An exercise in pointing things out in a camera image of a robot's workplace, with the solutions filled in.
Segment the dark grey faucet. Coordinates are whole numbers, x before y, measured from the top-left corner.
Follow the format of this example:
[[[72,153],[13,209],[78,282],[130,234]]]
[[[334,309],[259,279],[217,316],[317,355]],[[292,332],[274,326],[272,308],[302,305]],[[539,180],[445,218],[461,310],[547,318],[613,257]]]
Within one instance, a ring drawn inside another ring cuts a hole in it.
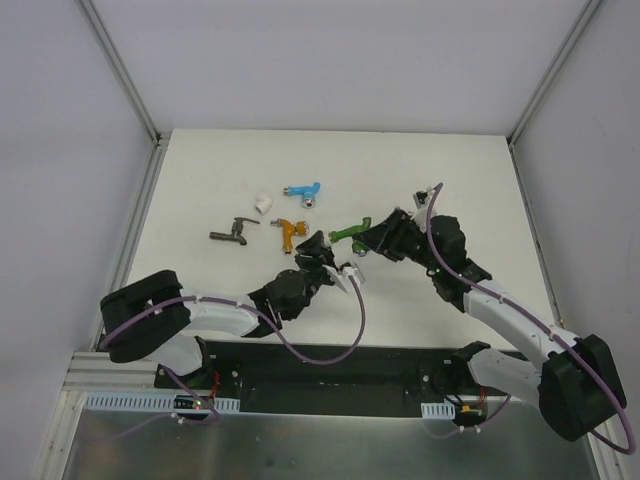
[[[255,225],[260,225],[261,222],[258,220],[254,220],[254,219],[250,219],[250,218],[246,218],[246,217],[235,217],[233,220],[233,224],[231,226],[231,230],[229,233],[222,233],[222,232],[210,232],[209,233],[209,238],[211,240],[217,240],[217,241],[228,241],[228,242],[233,242],[233,243],[237,243],[241,246],[246,246],[247,245],[247,240],[246,238],[243,236],[243,230],[244,230],[244,224],[245,223],[250,223],[250,224],[255,224]]]

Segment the blue faucet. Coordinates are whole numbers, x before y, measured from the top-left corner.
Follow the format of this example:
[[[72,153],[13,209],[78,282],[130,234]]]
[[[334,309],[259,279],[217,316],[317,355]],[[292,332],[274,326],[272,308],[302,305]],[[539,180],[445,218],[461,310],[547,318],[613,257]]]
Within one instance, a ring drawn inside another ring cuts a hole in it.
[[[283,188],[283,195],[287,197],[299,196],[301,205],[305,209],[312,209],[316,206],[316,196],[321,189],[320,182],[314,182],[305,186],[287,186]]]

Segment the aluminium frame post right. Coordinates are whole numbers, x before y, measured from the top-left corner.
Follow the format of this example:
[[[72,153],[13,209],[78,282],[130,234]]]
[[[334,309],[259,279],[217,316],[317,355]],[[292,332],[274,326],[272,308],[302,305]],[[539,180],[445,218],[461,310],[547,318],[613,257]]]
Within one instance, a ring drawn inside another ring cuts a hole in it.
[[[507,136],[507,145],[510,151],[515,148],[517,142],[524,134],[537,110],[540,108],[545,97],[551,90],[554,82],[562,73],[572,53],[586,35],[590,25],[605,5],[605,0],[588,0],[581,7],[576,19],[561,41],[549,65],[538,81],[531,97],[527,101],[525,108],[514,124],[511,133]]]

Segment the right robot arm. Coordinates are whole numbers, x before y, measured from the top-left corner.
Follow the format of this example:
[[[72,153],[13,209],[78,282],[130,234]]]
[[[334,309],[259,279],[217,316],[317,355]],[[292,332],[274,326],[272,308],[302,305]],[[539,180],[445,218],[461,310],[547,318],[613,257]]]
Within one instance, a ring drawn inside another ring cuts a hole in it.
[[[520,353],[514,358],[483,342],[461,349],[461,363],[450,369],[457,392],[469,395],[485,386],[512,395],[537,407],[568,441],[623,416],[627,400],[606,342],[546,324],[511,299],[468,256],[457,218],[435,215],[419,225],[395,209],[355,239],[391,261],[409,259],[424,267],[445,302],[490,327]]]

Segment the green faucet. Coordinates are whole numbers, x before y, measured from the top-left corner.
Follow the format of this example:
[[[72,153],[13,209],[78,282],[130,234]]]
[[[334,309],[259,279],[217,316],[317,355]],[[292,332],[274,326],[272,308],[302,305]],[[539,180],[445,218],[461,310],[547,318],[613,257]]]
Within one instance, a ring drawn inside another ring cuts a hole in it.
[[[332,244],[335,244],[337,242],[340,242],[341,240],[350,239],[352,241],[352,253],[358,257],[364,257],[369,252],[369,249],[366,245],[356,240],[355,235],[368,230],[371,227],[371,224],[372,218],[369,216],[365,216],[362,218],[362,221],[359,224],[352,225],[342,230],[330,231],[328,234],[329,241]]]

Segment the second white elbow fitting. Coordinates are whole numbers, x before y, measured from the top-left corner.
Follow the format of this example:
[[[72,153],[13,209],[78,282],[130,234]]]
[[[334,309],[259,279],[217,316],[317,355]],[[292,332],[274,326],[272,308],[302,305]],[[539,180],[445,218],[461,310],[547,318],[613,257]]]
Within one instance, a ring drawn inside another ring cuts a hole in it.
[[[254,201],[255,210],[262,216],[266,215],[273,207],[273,198],[266,192],[260,192]]]

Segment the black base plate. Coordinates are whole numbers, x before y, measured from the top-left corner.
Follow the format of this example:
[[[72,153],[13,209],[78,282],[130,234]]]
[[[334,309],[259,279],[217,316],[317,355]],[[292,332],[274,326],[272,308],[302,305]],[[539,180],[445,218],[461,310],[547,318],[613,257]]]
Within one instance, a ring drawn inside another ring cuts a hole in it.
[[[357,348],[319,366],[281,344],[207,341],[205,367],[183,377],[193,390],[239,401],[244,413],[417,418],[426,403],[452,401],[487,414],[504,393],[481,387],[447,348]]]

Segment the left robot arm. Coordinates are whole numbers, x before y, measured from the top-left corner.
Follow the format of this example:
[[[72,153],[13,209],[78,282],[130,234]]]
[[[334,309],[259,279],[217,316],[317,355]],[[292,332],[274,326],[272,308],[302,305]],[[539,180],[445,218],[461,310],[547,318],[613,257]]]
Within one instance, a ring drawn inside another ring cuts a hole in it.
[[[344,269],[321,231],[296,248],[294,260],[295,269],[237,299],[198,295],[169,269],[131,283],[100,301],[105,327],[100,347],[114,363],[147,358],[169,367],[188,388],[202,388],[212,367],[197,333],[264,338],[297,319],[321,287],[346,288]]]

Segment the yellow faucet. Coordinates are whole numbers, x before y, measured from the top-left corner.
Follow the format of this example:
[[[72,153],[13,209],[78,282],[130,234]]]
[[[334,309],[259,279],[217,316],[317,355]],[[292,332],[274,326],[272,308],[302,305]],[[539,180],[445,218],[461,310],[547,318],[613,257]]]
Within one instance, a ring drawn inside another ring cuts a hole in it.
[[[286,255],[291,254],[293,251],[294,246],[292,239],[295,236],[306,237],[309,230],[309,224],[306,221],[290,222],[283,218],[271,220],[270,225],[282,230],[282,249]]]

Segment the aluminium frame post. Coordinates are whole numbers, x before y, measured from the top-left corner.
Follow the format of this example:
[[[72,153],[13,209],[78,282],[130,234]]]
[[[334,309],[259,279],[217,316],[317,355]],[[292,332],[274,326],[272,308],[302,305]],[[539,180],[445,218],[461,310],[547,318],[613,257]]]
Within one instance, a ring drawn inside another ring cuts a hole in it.
[[[537,110],[540,108],[545,97],[551,90],[554,82],[562,73],[572,53],[586,35],[590,25],[605,5],[605,0],[588,0],[581,7],[576,19],[561,41],[549,65],[538,81],[531,97],[527,101],[525,108],[514,124],[511,133],[507,136],[507,145],[510,151],[515,148],[517,142],[524,134]]]
[[[165,146],[168,143],[170,134],[161,131],[153,120],[95,2],[91,0],[77,0],[75,1],[75,5],[87,22],[116,82],[120,86],[125,99],[131,106],[147,137],[154,146]]]

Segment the aluminium frame post left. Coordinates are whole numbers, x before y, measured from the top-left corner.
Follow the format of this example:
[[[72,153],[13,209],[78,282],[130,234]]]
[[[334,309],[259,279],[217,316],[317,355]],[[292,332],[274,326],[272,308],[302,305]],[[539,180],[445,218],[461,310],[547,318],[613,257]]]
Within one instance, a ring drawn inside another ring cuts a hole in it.
[[[153,120],[95,2],[91,0],[77,0],[75,1],[75,5],[87,22],[116,82],[120,86],[125,99],[131,106],[147,137],[154,146],[165,146],[168,143],[170,134],[161,131]]]

